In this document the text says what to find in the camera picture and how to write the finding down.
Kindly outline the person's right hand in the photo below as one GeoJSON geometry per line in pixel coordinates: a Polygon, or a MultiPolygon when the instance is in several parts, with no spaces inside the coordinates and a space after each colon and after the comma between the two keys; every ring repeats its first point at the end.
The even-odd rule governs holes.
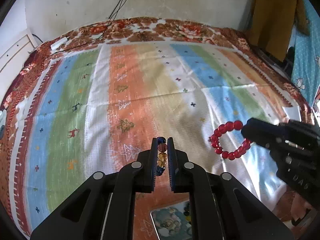
{"type": "Polygon", "coordinates": [[[319,226],[319,211],[296,192],[293,192],[290,214],[291,230],[296,234],[319,226]]]}

